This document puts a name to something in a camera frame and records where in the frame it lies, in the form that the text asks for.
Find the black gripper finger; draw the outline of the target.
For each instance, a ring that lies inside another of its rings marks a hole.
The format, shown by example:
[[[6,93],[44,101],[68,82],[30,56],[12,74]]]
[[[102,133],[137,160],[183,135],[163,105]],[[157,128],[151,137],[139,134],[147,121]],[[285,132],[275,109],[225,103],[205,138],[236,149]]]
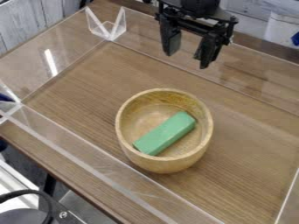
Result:
[[[163,51],[167,56],[172,56],[181,46],[181,28],[177,21],[165,15],[160,16],[159,23]]]
[[[225,38],[215,32],[200,35],[200,44],[195,51],[193,58],[200,62],[200,69],[205,69],[211,62],[216,60]]]

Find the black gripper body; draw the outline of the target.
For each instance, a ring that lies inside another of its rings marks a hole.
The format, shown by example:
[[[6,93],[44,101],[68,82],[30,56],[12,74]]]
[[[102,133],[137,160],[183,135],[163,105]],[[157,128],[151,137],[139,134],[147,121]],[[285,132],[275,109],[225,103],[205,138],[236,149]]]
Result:
[[[157,0],[157,3],[157,21],[165,15],[181,29],[199,36],[208,32],[221,34],[224,45],[229,44],[239,19],[220,8],[220,0]]]

